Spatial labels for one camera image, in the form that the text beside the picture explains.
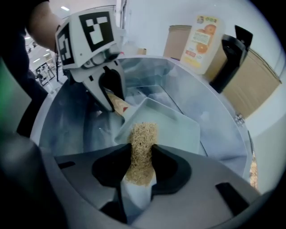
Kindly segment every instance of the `person's arm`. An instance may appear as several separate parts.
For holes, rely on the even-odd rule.
[[[60,19],[50,9],[49,2],[42,2],[31,12],[27,31],[40,45],[55,51],[55,33]]]

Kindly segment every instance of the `white plastic tray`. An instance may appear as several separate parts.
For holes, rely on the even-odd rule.
[[[127,143],[135,123],[151,122],[158,125],[158,144],[191,153],[199,151],[199,124],[155,100],[145,98],[138,106],[130,106],[123,117],[125,122],[114,138],[117,144]]]

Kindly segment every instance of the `ceiling light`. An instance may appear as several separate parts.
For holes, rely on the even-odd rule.
[[[70,9],[64,7],[64,6],[62,6],[61,8],[64,9],[64,10],[66,10],[66,11],[69,11],[69,10],[70,10]]]

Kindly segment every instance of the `person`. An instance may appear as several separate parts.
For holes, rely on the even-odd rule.
[[[29,70],[29,58],[25,49],[25,29],[40,46],[55,51],[55,33],[60,19],[52,13],[47,0],[18,1],[17,3],[7,1],[5,8],[8,11],[13,10],[10,11],[9,18],[3,12],[0,16],[1,30],[5,31],[8,37],[1,42],[0,55],[18,84],[32,99],[17,129],[19,134],[29,137],[47,92],[36,82],[35,76]]]

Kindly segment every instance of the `robotic arm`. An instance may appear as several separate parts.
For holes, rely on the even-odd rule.
[[[126,92],[124,72],[116,59],[120,51],[113,12],[90,9],[72,14],[55,36],[63,69],[85,85],[103,110],[113,112],[105,88],[121,99]]]

